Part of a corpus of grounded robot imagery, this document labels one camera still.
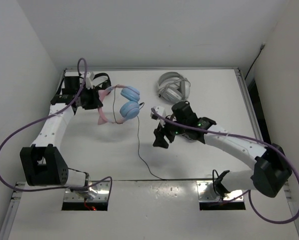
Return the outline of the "pink blue cat-ear headphones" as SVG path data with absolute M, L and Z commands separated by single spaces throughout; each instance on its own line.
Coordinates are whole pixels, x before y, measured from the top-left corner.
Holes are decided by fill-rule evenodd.
M 128 102 L 126 102 L 119 110 L 119 113 L 122 118 L 114 119 L 114 120 L 107 118 L 103 112 L 102 106 L 100 106 L 97 108 L 99 114 L 99 118 L 97 121 L 98 125 L 103 125 L 106 123 L 123 124 L 124 122 L 138 116 L 140 112 L 140 104 L 139 104 L 140 92 L 134 87 L 117 84 L 115 86 L 110 86 L 104 90 L 99 90 L 98 95 L 99 95 L 100 102 L 103 103 L 105 97 L 110 92 L 116 89 L 121 89 L 120 95 L 128 100 Z

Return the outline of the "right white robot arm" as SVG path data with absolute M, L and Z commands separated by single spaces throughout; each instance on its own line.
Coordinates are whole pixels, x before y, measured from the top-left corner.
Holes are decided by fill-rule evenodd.
M 292 169 L 285 160 L 283 148 L 275 143 L 267 145 L 256 139 L 235 137 L 208 117 L 197 117 L 188 101 L 181 101 L 171 108 L 172 116 L 165 108 L 151 108 L 151 118 L 159 120 L 154 130 L 153 146 L 167 149 L 176 136 L 215 147 L 240 160 L 248 170 L 223 171 L 212 183 L 212 194 L 225 197 L 235 190 L 257 190 L 274 198 L 289 177 Z

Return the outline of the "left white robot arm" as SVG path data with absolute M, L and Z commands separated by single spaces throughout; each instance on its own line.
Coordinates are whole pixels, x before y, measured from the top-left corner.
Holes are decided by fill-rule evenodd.
M 50 102 L 49 115 L 33 143 L 20 151 L 26 182 L 36 187 L 68 187 L 77 195 L 93 200 L 97 186 L 87 172 L 69 168 L 60 146 L 66 128 L 77 109 L 101 106 L 99 89 L 85 87 L 80 76 L 65 76 Z

